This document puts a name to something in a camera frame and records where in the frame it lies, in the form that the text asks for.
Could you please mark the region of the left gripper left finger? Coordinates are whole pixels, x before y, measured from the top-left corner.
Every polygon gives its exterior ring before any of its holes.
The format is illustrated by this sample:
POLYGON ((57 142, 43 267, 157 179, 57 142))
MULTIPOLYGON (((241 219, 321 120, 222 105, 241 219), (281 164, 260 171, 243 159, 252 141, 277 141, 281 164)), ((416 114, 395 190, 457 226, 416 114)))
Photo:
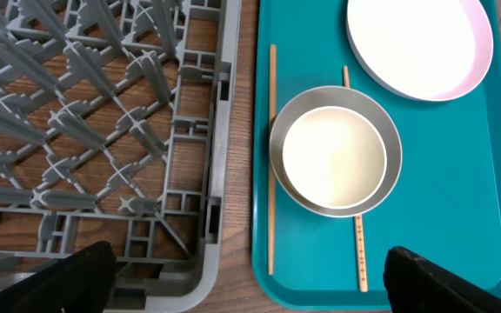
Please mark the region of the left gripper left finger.
POLYGON ((102 313, 115 283, 116 256, 99 241, 0 291, 0 313, 102 313))

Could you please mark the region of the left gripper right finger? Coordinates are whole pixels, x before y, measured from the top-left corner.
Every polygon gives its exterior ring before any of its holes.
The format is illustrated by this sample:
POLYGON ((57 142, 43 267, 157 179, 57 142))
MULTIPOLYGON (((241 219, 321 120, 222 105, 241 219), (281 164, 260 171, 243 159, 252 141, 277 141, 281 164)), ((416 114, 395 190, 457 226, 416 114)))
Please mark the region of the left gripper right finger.
POLYGON ((501 313, 501 299, 396 246, 384 263, 384 287, 393 313, 501 313))

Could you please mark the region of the grey round bowl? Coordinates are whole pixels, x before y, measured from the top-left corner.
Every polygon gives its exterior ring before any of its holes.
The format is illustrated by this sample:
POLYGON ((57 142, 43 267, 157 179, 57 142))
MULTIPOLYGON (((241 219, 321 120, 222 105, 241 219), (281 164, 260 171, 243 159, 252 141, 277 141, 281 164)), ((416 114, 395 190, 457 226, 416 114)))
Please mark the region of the grey round bowl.
POLYGON ((269 162, 286 194, 300 206, 320 216, 344 218, 373 210, 391 194, 402 169, 403 148, 396 124, 379 103, 358 90, 326 85, 294 96, 277 114, 269 133, 269 162), (364 203, 342 210, 319 206, 301 196, 286 176, 283 164, 284 139, 292 124, 306 112, 328 106, 349 109, 367 118, 380 133, 386 148, 387 168, 379 189, 364 203))

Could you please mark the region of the wooden chopstick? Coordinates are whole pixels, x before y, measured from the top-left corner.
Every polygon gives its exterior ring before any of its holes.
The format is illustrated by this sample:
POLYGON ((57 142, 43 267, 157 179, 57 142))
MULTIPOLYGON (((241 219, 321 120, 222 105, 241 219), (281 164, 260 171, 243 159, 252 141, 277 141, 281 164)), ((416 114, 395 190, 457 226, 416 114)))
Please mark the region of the wooden chopstick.
POLYGON ((369 286, 364 246, 364 226, 361 215, 354 217, 354 233, 356 244, 358 288, 361 292, 367 292, 369 290, 369 286))
MULTIPOLYGON (((277 115, 277 47, 270 46, 269 52, 269 133, 277 115)), ((274 274, 275 261, 275 217, 276 217, 276 176, 269 167, 268 184, 268 273, 274 274)))

